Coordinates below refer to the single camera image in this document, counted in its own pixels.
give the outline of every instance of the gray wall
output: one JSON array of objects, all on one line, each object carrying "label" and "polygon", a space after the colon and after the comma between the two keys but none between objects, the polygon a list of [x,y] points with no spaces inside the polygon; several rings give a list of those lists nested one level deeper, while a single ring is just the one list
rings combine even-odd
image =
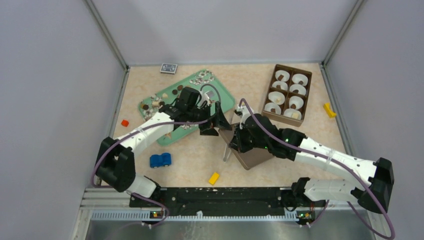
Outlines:
[{"label": "gray wall", "polygon": [[0,239],[66,240],[123,70],[81,0],[0,16]]},{"label": "gray wall", "polygon": [[94,0],[129,65],[320,62],[355,0]]},{"label": "gray wall", "polygon": [[358,155],[394,164],[397,239],[423,239],[424,1],[369,0],[329,65]]}]

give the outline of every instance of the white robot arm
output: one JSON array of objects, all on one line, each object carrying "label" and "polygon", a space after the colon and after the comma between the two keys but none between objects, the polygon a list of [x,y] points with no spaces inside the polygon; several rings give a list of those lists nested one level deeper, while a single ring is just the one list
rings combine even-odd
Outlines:
[{"label": "white robot arm", "polygon": [[[197,106],[198,99],[201,99],[200,102],[204,103],[202,107]],[[151,119],[126,135],[117,139],[105,138],[100,145],[97,157],[97,161],[100,161],[101,164],[96,170],[96,175],[118,192],[137,193],[150,198],[156,190],[160,189],[160,186],[153,180],[136,174],[134,157],[142,154],[143,150],[158,138],[172,132],[178,125],[187,122],[202,121],[199,124],[201,135],[218,136],[215,127],[230,130],[231,126],[225,120],[220,103],[215,103],[215,114],[212,116],[210,104],[208,94],[198,92],[193,88],[184,88],[175,105],[164,105]],[[389,160],[380,158],[374,162],[341,153],[323,146],[291,128],[278,129],[267,117],[255,114],[255,117],[268,133],[288,143],[290,147],[287,147],[273,140],[260,129],[246,106],[238,107],[235,113],[241,117],[241,122],[235,127],[234,138],[229,144],[231,148],[241,153],[253,148],[268,149],[271,154],[278,158],[313,165],[342,178],[340,180],[322,180],[301,177],[298,182],[291,186],[295,196],[306,196],[313,202],[319,200],[357,201],[365,209],[381,213],[364,187],[352,174],[330,161],[334,159],[353,170],[366,183],[387,211],[394,183],[392,163]],[[125,141],[122,141],[104,159],[101,159],[106,150],[124,138],[126,138]],[[325,159],[304,150],[328,158]]]}]

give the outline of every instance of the white paper cup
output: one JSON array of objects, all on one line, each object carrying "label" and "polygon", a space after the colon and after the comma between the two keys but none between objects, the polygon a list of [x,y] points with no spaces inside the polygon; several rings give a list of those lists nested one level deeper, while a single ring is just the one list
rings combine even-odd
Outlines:
[{"label": "white paper cup", "polygon": [[278,104],[275,104],[273,102],[269,102],[267,104],[265,104],[265,107],[263,108],[265,111],[267,112],[275,112],[275,114],[280,115],[281,114],[281,108]]},{"label": "white paper cup", "polygon": [[298,110],[294,110],[294,109],[286,109],[284,111],[284,116],[289,117],[289,118],[293,118],[293,119],[298,119],[301,120],[302,119],[302,113]]},{"label": "white paper cup", "polygon": [[288,107],[291,109],[299,110],[304,106],[304,100],[298,96],[291,96],[288,99]]},{"label": "white paper cup", "polygon": [[300,95],[306,95],[306,88],[300,84],[291,85],[289,91]]},{"label": "white paper cup", "polygon": [[272,87],[276,88],[276,89],[286,90],[286,91],[289,89],[289,86],[287,85],[287,83],[285,83],[283,81],[275,81],[272,84]]},{"label": "white paper cup", "polygon": [[286,97],[279,91],[272,91],[268,93],[268,99],[275,104],[281,105],[284,104]]},{"label": "white paper cup", "polygon": [[284,70],[278,70],[275,72],[275,78],[278,81],[287,82],[290,79],[290,73]]},{"label": "white paper cup", "polygon": [[299,73],[293,75],[291,80],[293,81],[293,83],[300,84],[302,86],[306,86],[308,84],[308,77]]}]

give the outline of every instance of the green tray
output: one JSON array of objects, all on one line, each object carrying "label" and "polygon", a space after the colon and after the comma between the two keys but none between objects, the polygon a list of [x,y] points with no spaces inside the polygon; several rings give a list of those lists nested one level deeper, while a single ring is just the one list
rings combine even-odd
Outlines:
[{"label": "green tray", "polygon": [[[180,94],[181,91],[178,91],[177,95],[174,95],[172,93],[172,90],[176,90],[179,85],[182,85],[183,87],[189,86],[190,88],[200,90],[201,86],[203,84],[212,84],[213,86],[218,89],[219,94],[221,95],[221,108],[222,111],[225,113],[228,110],[233,109],[234,105],[236,104],[236,100],[234,97],[230,94],[230,92],[224,87],[224,85],[215,77],[215,75],[207,70],[203,69],[200,70],[189,77],[175,83],[174,85],[171,85],[159,92],[157,92],[155,95],[152,95],[143,101],[141,101],[138,104],[138,110],[141,113],[141,116],[144,120],[150,119],[158,110],[159,107],[152,107],[152,102],[154,101],[163,101],[165,104],[171,104],[174,99]],[[204,89],[212,90],[213,89],[210,86],[206,86]],[[162,98],[163,94],[167,94],[168,98]],[[218,95],[215,94],[211,100],[218,101]],[[142,105],[148,105],[148,110],[142,109]],[[212,105],[211,112],[212,114],[215,113],[215,108]],[[168,135],[162,136],[157,140],[157,143],[162,146],[170,145],[179,139],[183,138],[184,136],[196,131],[199,127],[197,125],[182,125],[179,128],[177,128],[175,131],[171,132]]]}]

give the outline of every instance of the beige countertop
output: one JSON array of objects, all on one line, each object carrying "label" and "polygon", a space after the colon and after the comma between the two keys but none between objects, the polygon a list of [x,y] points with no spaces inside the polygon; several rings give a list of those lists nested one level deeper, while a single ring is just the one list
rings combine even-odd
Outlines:
[{"label": "beige countertop", "polygon": [[[323,104],[329,102],[329,96],[319,65],[282,64],[312,72],[309,101],[300,127],[272,122],[279,128],[296,129],[325,146],[344,152],[336,119],[329,118],[323,108]],[[240,98],[245,98],[252,109],[260,113],[274,67],[275,64],[179,65],[175,75],[160,73],[160,66],[131,67],[114,137],[124,135],[144,122],[138,111],[138,104],[144,98],[201,69],[211,70],[237,103]],[[128,127],[121,125],[123,119],[129,121]],[[237,116],[232,122],[238,122]],[[199,131],[195,131],[169,146],[153,143],[135,158],[135,169],[162,187],[211,187],[208,180],[214,172],[220,174],[215,187],[287,187],[301,177],[337,178],[314,166],[280,158],[245,170],[234,155],[228,162],[223,162],[224,149],[225,143],[221,137],[200,136]],[[171,153],[172,165],[150,168],[150,156],[164,152]]]}]

